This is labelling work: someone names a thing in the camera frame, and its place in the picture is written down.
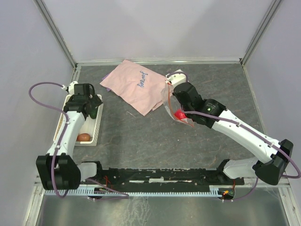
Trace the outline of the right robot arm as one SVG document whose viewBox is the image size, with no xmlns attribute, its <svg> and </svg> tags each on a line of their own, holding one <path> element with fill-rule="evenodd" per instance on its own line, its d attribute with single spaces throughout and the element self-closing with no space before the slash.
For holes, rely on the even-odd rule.
<svg viewBox="0 0 301 226">
<path fill-rule="evenodd" d="M 189 82 L 177 85 L 173 95 L 187 118 L 225 134 L 254 155 L 249 159 L 224 160 L 216 172 L 219 183 L 227 184 L 232 179 L 244 177 L 258 177 L 273 186 L 279 183 L 292 154 L 291 141 L 279 141 L 259 132 L 218 101 L 203 99 Z"/>
</svg>

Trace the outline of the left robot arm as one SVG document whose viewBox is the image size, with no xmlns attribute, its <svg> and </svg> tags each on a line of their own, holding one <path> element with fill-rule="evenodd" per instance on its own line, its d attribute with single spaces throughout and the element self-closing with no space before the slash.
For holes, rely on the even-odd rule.
<svg viewBox="0 0 301 226">
<path fill-rule="evenodd" d="M 95 146 L 98 140 L 103 112 L 103 100 L 89 83 L 71 82 L 60 85 L 67 91 L 59 112 L 62 121 L 57 125 L 56 136 L 45 155 L 36 159 L 36 167 L 45 190 L 73 190 L 86 179 L 98 184 L 104 172 L 99 161 L 76 164 L 73 160 L 75 146 Z"/>
</svg>

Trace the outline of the clear zip top bag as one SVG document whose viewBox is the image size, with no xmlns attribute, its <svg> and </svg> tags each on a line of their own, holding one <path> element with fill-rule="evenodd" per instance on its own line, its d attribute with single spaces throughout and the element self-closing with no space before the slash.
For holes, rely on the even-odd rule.
<svg viewBox="0 0 301 226">
<path fill-rule="evenodd" d="M 176 97 L 173 95 L 173 90 L 173 86 L 168 81 L 165 81 L 165 87 L 161 91 L 162 102 L 165 110 L 175 122 L 194 127 L 194 122 L 192 119 L 186 117 L 186 119 L 178 120 L 175 117 L 174 113 L 176 110 L 181 109 L 183 111 L 183 109 Z"/>
</svg>

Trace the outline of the red apple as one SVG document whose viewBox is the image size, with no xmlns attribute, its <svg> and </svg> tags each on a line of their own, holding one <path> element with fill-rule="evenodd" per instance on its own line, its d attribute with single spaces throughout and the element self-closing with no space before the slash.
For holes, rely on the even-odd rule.
<svg viewBox="0 0 301 226">
<path fill-rule="evenodd" d="M 186 119 L 186 116 L 185 116 L 185 114 L 183 113 L 183 111 L 181 109 L 176 110 L 174 115 L 178 120 Z"/>
</svg>

